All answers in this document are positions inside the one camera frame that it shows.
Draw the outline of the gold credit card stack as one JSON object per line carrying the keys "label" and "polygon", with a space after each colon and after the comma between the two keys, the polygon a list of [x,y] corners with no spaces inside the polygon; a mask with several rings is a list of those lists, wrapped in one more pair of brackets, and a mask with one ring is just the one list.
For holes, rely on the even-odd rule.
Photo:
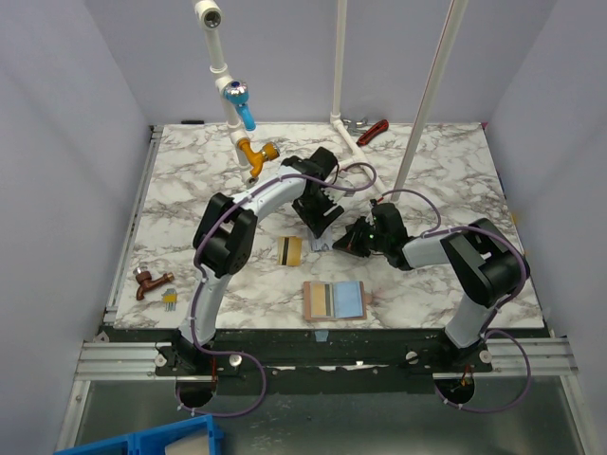
{"label": "gold credit card stack", "polygon": [[296,236],[278,238],[277,264],[299,266],[302,260],[303,239]]}

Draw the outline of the single gold card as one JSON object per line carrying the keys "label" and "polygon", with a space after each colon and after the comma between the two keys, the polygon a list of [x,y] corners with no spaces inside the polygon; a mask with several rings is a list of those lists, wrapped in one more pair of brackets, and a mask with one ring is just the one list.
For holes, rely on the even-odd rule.
{"label": "single gold card", "polygon": [[312,282],[310,285],[310,312],[312,318],[332,318],[334,315],[333,285]]}

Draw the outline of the silver VIP card stack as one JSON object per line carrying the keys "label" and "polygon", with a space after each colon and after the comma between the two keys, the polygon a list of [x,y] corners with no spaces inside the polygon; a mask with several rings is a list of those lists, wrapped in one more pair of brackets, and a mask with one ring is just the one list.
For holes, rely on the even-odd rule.
{"label": "silver VIP card stack", "polygon": [[315,238],[312,233],[309,234],[309,246],[312,252],[326,252],[333,249],[332,231],[327,229],[319,238]]}

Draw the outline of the pink leather card holder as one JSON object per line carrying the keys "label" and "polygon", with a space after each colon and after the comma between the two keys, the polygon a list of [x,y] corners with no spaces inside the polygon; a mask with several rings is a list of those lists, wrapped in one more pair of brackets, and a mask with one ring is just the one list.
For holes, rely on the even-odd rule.
{"label": "pink leather card holder", "polygon": [[303,283],[303,318],[308,321],[366,320],[367,304],[372,301],[363,282],[325,282],[333,285],[334,315],[332,318],[312,318],[310,312],[310,285]]}

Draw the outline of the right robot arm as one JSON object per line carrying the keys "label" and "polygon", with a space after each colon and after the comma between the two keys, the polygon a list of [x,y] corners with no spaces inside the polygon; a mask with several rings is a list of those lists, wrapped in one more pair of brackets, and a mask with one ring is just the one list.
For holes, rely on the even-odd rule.
{"label": "right robot arm", "polygon": [[469,363],[498,309],[521,292],[530,274],[524,256],[487,218],[414,237],[392,203],[374,205],[369,217],[346,227],[333,248],[363,258],[378,253],[402,271],[451,266],[463,296],[431,347],[438,364],[450,372]]}

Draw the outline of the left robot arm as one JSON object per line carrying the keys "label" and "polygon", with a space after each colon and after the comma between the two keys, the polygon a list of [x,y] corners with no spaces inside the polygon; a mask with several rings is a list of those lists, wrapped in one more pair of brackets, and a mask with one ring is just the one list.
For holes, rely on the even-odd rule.
{"label": "left robot arm", "polygon": [[198,286],[172,339],[177,362],[187,373],[203,373],[210,365],[211,353],[204,345],[215,335],[218,310],[231,278],[248,262],[258,223],[290,203],[319,238],[344,213],[325,183],[337,168],[335,155],[321,147],[309,158],[286,158],[271,177],[246,191],[212,196],[193,238]]}

